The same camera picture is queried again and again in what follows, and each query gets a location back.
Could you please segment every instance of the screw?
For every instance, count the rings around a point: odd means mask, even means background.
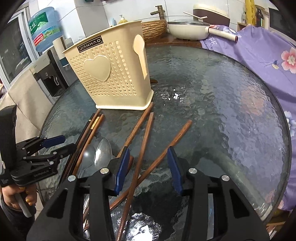
[[[225,181],[225,182],[228,182],[230,180],[230,177],[227,176],[227,175],[223,175],[222,180]]]
[[[71,175],[68,177],[69,182],[75,181],[75,179],[76,179],[76,177],[74,175]]]
[[[191,174],[195,174],[195,173],[197,173],[197,170],[195,169],[195,168],[189,168],[189,170],[188,170]]]
[[[101,172],[102,174],[107,174],[107,173],[109,172],[109,169],[106,168],[106,167],[104,167],[104,168],[102,168],[102,169],[100,170],[100,172]]]

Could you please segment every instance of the soap dispenser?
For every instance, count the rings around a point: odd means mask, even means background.
[[[121,16],[121,19],[120,19],[120,21],[119,21],[118,24],[127,23],[128,22],[122,15],[119,15],[119,16]]]

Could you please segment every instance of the brown bottle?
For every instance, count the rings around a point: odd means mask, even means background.
[[[256,12],[256,27],[264,28],[264,16],[260,8],[257,8],[257,12]]]

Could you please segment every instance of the countertop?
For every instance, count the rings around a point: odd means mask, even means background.
[[[190,119],[193,121],[191,128],[175,146],[177,155],[206,175],[230,176],[257,214],[267,221],[282,198],[291,161],[289,129],[273,94],[249,69],[213,51],[155,46],[147,47],[146,54],[150,78],[158,84],[152,88],[155,120],[142,171]],[[49,138],[63,134],[67,138],[63,145],[75,143],[95,111],[95,103],[77,81],[54,105],[41,136]],[[98,141],[107,138],[116,155],[143,112],[102,110],[102,113],[105,120],[95,138]],[[135,157],[134,164],[144,126],[129,146]],[[42,150],[39,154],[51,150]],[[57,189],[66,161],[67,158],[61,160],[58,175],[39,182],[39,193],[45,202]],[[134,165],[126,177],[123,191],[129,187],[133,172]],[[165,158],[136,189],[125,239],[133,240],[140,228],[148,226],[146,235],[155,240],[180,240],[187,205],[188,199],[180,197],[173,189]],[[112,211],[115,232],[123,206],[124,203]]]
[[[191,41],[191,40],[185,40],[185,39],[178,39],[172,36],[169,33],[165,33],[159,38],[156,38],[151,41],[145,41],[146,47],[154,47],[159,45],[170,45],[170,46],[187,46],[187,47],[195,47],[195,48],[201,48],[202,44],[200,41]]]

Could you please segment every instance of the hand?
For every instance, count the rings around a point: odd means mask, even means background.
[[[32,184],[27,187],[19,187],[16,184],[14,185],[9,185],[4,188],[2,188],[2,195],[4,202],[6,203],[7,206],[20,210],[20,206],[15,200],[14,195],[16,193],[21,193],[21,192],[26,192],[27,197],[26,197],[26,202],[30,205],[33,206],[37,202],[37,188],[36,184]]]

